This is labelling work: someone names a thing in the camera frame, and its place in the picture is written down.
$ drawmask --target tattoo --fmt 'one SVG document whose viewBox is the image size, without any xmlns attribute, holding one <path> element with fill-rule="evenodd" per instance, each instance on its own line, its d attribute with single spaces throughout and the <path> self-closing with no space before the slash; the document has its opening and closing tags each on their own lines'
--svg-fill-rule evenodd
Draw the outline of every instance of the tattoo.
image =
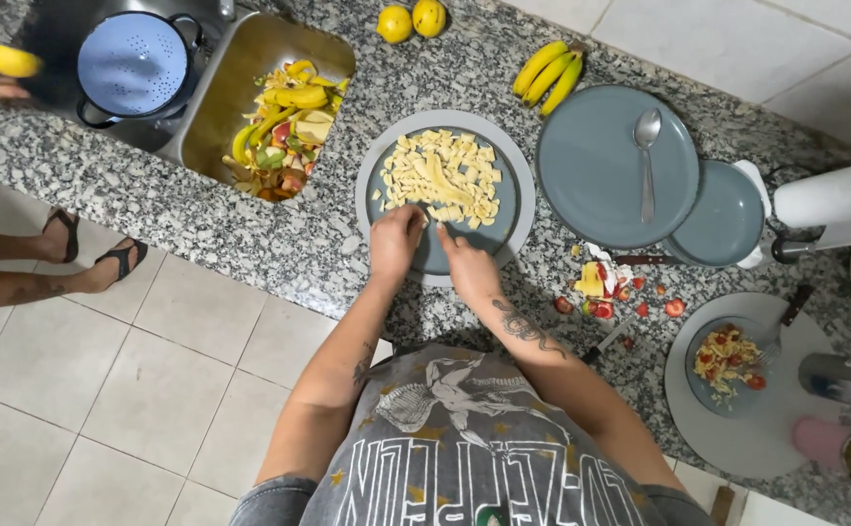
<svg viewBox="0 0 851 526">
<path fill-rule="evenodd" d="M 20 305 L 22 303 L 32 303 L 33 301 L 48 300 L 65 294 L 65 287 L 60 284 L 53 284 L 49 281 L 48 276 L 35 274 L 33 276 L 32 287 L 19 287 L 13 291 L 10 296 L 11 305 Z"/>
<path fill-rule="evenodd" d="M 370 371 L 370 363 L 373 361 L 373 352 L 376 350 L 366 341 L 363 342 L 363 349 L 366 351 L 366 354 L 354 366 L 355 386 L 361 385 L 366 380 L 367 373 Z"/>
<path fill-rule="evenodd" d="M 557 344 L 547 345 L 546 341 L 548 341 L 548 335 L 546 335 L 545 331 L 539 329 L 539 327 L 530 321 L 529 318 L 523 316 L 523 313 L 517 311 L 516 307 L 513 305 L 506 305 L 500 300 L 493 300 L 492 304 L 503 312 L 503 317 L 500 318 L 500 321 L 503 322 L 503 329 L 507 332 L 507 334 L 516 336 L 523 341 L 538 340 L 540 350 L 555 351 L 562 355 L 562 359 L 568 359 L 565 355 L 565 351 Z"/>
</svg>

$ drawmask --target fork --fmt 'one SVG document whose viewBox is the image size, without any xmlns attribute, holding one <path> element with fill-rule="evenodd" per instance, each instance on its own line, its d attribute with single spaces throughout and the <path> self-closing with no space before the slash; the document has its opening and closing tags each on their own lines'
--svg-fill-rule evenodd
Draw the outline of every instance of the fork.
<svg viewBox="0 0 851 526">
<path fill-rule="evenodd" d="M 802 307 L 805 306 L 805 302 L 809 300 L 813 291 L 814 287 L 809 284 L 804 283 L 798 286 L 793 299 L 789 302 L 789 308 L 782 313 L 780 319 L 768 331 L 767 338 L 764 340 L 766 343 L 757 346 L 760 348 L 760 355 L 754 361 L 755 365 L 768 367 L 782 354 L 782 326 L 789 327 L 792 325 L 798 314 L 802 312 Z"/>
</svg>

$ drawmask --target blue colander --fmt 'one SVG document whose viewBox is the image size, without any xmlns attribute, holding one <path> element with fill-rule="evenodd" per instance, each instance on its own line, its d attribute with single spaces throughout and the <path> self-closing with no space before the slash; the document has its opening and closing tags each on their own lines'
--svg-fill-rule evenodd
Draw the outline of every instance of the blue colander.
<svg viewBox="0 0 851 526">
<path fill-rule="evenodd" d="M 190 44 L 174 26 L 179 20 L 197 26 Z M 201 25 L 185 14 L 165 19 L 124 11 L 105 19 L 88 34 L 78 53 L 77 75 L 84 93 L 78 117 L 88 126 L 105 128 L 123 119 L 162 119 L 178 112 L 197 84 L 193 60 L 201 41 Z M 88 103 L 111 117 L 101 123 L 89 121 Z"/>
</svg>

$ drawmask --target graphic t-shirt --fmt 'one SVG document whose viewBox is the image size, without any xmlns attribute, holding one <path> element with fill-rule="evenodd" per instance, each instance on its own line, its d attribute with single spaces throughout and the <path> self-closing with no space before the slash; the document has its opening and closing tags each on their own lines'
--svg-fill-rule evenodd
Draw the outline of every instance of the graphic t-shirt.
<svg viewBox="0 0 851 526">
<path fill-rule="evenodd" d="M 712 525 L 685 493 L 640 486 L 605 459 L 501 357 L 428 345 L 370 370 L 321 483 L 281 476 L 258 484 L 240 498 L 231 526 L 483 526 L 488 518 Z"/>
</svg>

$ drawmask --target foot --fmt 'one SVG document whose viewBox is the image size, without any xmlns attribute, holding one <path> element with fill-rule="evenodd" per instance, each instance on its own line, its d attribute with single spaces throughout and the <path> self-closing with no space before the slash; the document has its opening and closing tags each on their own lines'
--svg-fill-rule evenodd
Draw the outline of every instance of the foot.
<svg viewBox="0 0 851 526">
<path fill-rule="evenodd" d="M 130 247 L 127 261 L 130 263 L 130 271 L 136 268 L 136 261 L 139 257 L 139 250 L 136 248 L 136 242 L 130 238 L 125 238 L 120 243 L 116 244 L 111 250 Z M 81 272 L 84 278 L 84 290 L 88 294 L 96 294 L 104 292 L 110 288 L 110 285 L 116 282 L 120 275 L 120 262 L 115 257 L 105 257 L 95 263 L 91 269 Z"/>
<path fill-rule="evenodd" d="M 53 208 L 48 212 L 48 216 L 51 217 L 57 208 Z M 65 215 L 68 216 L 68 219 L 71 219 L 72 222 L 77 218 L 73 213 L 65 212 Z M 43 261 L 47 261 L 49 263 L 61 263 L 65 260 L 65 256 L 67 255 L 68 250 L 68 227 L 65 226 L 59 219 L 55 218 L 48 222 L 48 225 L 45 226 L 45 232 L 42 233 L 40 245 L 42 246 L 42 251 L 44 256 L 42 257 Z"/>
</svg>

